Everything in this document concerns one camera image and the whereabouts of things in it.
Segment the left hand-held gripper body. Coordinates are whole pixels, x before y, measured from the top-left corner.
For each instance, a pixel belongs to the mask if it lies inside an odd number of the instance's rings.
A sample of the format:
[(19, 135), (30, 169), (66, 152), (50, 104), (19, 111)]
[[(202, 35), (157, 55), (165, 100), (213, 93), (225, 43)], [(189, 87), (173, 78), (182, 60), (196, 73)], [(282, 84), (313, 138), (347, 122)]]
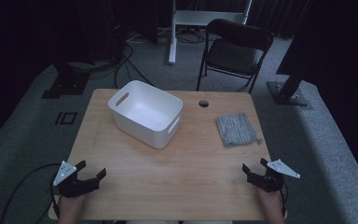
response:
[(75, 165), (62, 161), (53, 180), (53, 186), (58, 189), (61, 196), (74, 198), (93, 192), (100, 187), (101, 180), (98, 180), (96, 176), (87, 180), (79, 180), (77, 174)]

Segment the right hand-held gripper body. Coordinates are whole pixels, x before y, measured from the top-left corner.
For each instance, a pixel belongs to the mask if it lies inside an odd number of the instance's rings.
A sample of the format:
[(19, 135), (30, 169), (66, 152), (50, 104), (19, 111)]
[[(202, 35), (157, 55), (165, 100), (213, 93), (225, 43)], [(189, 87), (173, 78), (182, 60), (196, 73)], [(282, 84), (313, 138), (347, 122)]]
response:
[(261, 188), (265, 192), (281, 190), (284, 184), (284, 175), (300, 178), (300, 174), (290, 168), (282, 160), (269, 161), (268, 169), (263, 175), (253, 173), (247, 175), (247, 182)]

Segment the grey knitted cloth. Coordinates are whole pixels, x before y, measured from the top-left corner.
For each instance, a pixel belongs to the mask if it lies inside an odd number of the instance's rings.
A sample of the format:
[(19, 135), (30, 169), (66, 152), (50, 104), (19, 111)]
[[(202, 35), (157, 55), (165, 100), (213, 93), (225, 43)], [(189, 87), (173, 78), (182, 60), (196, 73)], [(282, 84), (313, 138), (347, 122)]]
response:
[(216, 123), (226, 147), (247, 146), (252, 143), (260, 145), (263, 142), (245, 113), (220, 116)]

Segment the white plastic storage bin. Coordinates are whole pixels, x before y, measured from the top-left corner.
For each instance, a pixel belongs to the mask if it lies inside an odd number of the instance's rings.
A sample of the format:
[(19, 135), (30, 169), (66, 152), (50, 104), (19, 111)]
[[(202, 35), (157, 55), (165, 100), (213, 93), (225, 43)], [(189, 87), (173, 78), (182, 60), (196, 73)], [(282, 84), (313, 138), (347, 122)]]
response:
[(153, 148), (164, 148), (178, 130), (183, 101), (142, 81), (133, 80), (108, 101), (120, 130)]

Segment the person's left hand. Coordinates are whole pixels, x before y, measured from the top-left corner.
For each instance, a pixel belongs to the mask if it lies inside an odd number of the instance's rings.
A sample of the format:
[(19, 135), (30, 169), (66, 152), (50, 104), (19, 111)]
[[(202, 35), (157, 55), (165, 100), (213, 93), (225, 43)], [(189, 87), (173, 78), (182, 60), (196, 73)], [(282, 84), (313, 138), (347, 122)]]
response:
[(82, 213), (86, 199), (86, 195), (74, 198), (62, 197), (59, 202), (60, 215), (58, 224), (76, 224)]

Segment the person's right hand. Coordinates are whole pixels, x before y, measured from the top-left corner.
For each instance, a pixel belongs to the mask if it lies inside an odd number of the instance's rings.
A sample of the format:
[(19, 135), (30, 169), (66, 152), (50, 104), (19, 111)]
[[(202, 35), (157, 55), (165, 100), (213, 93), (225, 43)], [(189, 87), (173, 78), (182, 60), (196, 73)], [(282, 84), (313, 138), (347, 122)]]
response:
[(265, 192), (261, 188), (256, 188), (255, 191), (269, 223), (285, 224), (282, 213), (282, 196), (280, 192)]

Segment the black leaning stand with base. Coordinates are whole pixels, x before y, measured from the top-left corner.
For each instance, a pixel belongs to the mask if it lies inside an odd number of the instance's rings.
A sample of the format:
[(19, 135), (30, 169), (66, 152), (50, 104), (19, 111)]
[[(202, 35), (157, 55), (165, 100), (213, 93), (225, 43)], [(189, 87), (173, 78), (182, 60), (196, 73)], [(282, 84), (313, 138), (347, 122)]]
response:
[(313, 107), (307, 100), (299, 86), (302, 76), (289, 76), (284, 82), (268, 81), (268, 89), (276, 105), (297, 105), (303, 110), (312, 110)]

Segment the black stand with square base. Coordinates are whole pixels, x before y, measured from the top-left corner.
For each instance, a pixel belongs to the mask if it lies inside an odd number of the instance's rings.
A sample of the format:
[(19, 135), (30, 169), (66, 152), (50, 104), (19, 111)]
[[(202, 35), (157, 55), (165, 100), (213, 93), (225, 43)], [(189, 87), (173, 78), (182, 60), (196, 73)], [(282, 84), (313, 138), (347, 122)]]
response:
[(88, 80), (89, 72), (76, 71), (68, 63), (54, 65), (58, 75), (51, 87), (44, 91), (43, 99), (59, 99), (62, 95), (82, 95)]

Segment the black folding chair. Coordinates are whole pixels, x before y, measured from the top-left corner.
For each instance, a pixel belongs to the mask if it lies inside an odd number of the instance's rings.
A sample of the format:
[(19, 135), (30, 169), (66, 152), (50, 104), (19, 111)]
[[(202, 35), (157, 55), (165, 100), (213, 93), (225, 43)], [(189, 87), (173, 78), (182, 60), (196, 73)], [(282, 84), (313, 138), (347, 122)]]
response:
[(248, 92), (253, 91), (262, 63), (273, 44), (271, 32), (224, 19), (206, 26), (196, 90), (209, 70), (247, 79)]

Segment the dark curtain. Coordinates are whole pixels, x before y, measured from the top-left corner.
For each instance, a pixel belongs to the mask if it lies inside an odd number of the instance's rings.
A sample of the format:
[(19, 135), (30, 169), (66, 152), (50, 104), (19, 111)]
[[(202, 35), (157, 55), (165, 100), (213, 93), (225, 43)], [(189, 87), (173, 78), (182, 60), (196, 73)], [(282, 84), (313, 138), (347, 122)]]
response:
[(291, 38), (311, 3), (312, 0), (252, 0), (247, 24)]

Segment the white metal desk frame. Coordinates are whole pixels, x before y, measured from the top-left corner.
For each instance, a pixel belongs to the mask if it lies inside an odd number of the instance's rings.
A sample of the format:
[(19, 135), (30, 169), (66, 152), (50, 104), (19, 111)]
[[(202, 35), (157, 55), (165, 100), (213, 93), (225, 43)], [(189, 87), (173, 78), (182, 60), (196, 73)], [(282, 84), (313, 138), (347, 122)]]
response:
[(246, 0), (243, 12), (220, 12), (220, 11), (197, 11), (197, 10), (180, 10), (176, 8), (176, 0), (172, 0), (172, 33), (171, 44), (169, 51), (169, 64), (176, 62), (176, 26), (177, 25), (191, 25), (191, 26), (206, 26), (214, 19), (225, 19), (245, 24), (249, 17), (249, 12), (253, 0)]

